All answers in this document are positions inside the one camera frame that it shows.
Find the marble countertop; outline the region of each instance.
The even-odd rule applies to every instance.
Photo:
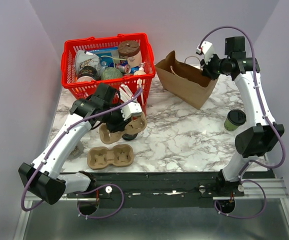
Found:
[[[67,90],[61,92],[50,140],[63,126],[69,109],[76,99]],[[210,98],[200,110],[165,90],[158,77],[152,80],[147,100],[147,127],[135,140],[121,139],[105,145],[98,130],[88,132],[81,142],[83,153],[67,160],[62,172],[208,172],[224,168],[234,154],[235,135],[244,126],[229,132],[224,121],[230,110],[242,109],[243,103],[234,82],[221,75]],[[129,144],[133,148],[134,162],[127,167],[108,166],[92,170],[87,165],[87,153],[93,147],[112,148]],[[253,164],[249,170],[266,171]]]

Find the brown jar lid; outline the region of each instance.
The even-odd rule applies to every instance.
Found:
[[[118,46],[118,52],[120,57],[133,57],[140,52],[140,45],[133,40],[123,41]]]

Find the black cup lid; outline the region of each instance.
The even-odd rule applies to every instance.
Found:
[[[230,112],[228,112],[228,120],[230,123],[236,125],[236,126],[241,126],[243,124],[245,124],[247,117],[246,114],[238,109],[235,110],[231,110]]]

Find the cardboard cup holder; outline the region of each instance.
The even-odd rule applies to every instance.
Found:
[[[99,128],[100,139],[104,144],[113,144],[119,141],[124,134],[135,135],[147,127],[147,118],[144,112],[141,116],[134,118],[125,126],[124,131],[109,132],[107,125],[103,123]]]
[[[134,151],[128,144],[120,144],[109,149],[105,146],[92,148],[87,155],[87,164],[93,170],[100,170],[114,165],[127,167],[134,162]]]

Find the lavender wall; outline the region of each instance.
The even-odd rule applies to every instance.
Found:
[[[183,61],[194,55],[200,40],[210,30],[234,25],[255,41],[278,0],[30,0],[59,56],[70,39],[116,36],[118,33],[145,32],[156,62],[175,50]],[[225,37],[234,30],[216,32],[208,39],[220,55]]]
[[[18,175],[45,147],[60,93],[60,61],[27,0],[0,0],[0,240],[14,237]]]
[[[276,121],[285,127],[286,160],[275,172],[284,178],[289,192],[289,1],[279,1],[255,43],[255,51],[266,100]],[[279,144],[269,158],[280,161]]]

